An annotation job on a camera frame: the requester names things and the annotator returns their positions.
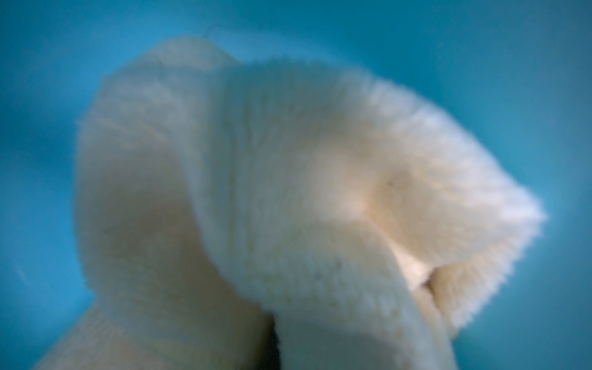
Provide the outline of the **cream yellow microfibre cloth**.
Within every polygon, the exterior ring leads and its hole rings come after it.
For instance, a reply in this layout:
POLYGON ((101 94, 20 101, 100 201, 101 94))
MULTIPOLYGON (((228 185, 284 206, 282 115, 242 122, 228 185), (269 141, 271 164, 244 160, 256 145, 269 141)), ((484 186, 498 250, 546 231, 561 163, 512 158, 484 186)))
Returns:
POLYGON ((95 300, 39 369, 455 369, 546 217, 408 89, 196 37, 104 78, 73 216, 95 300))

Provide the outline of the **teal bucket with sticker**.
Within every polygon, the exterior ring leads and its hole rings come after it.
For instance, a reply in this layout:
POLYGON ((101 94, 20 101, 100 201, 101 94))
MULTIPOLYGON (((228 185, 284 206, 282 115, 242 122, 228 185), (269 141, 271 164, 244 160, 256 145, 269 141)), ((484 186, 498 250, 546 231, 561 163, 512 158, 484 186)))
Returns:
POLYGON ((448 109, 549 217, 459 336, 459 366, 590 368, 589 1, 2 2, 2 368, 32 368, 91 299, 72 239, 77 120, 108 72, 176 35, 244 61, 364 66, 448 109))

